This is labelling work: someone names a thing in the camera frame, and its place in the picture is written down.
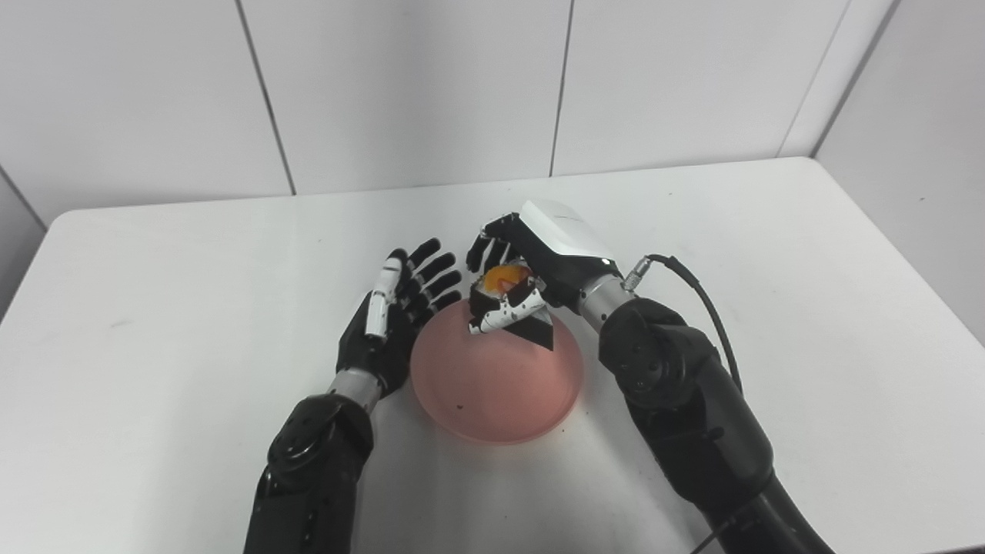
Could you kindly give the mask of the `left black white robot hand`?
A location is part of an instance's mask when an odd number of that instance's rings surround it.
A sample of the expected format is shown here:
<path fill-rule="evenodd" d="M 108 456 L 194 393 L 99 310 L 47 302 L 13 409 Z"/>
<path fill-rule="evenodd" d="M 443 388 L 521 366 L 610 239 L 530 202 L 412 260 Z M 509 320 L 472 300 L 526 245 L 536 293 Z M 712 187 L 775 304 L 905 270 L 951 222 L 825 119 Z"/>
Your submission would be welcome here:
<path fill-rule="evenodd" d="M 412 252 L 397 248 L 384 260 L 339 341 L 338 372 L 372 375 L 381 395 L 396 392 L 409 376 L 409 358 L 423 326 L 461 301 L 456 256 L 438 238 Z"/>

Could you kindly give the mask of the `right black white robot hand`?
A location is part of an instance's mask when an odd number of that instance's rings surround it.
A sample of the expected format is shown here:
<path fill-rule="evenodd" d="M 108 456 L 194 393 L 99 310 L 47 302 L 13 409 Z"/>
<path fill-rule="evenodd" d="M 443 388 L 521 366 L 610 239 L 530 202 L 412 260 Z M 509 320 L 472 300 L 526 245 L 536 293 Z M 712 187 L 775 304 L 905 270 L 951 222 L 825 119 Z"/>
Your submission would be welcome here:
<path fill-rule="evenodd" d="M 468 270 L 478 276 L 510 262 L 523 263 L 529 277 L 472 316 L 472 335 L 505 329 L 552 349 L 546 337 L 549 308 L 568 308 L 601 331 L 633 297 L 623 290 L 625 279 L 591 225 L 557 202 L 527 201 L 518 212 L 486 223 L 466 255 Z"/>

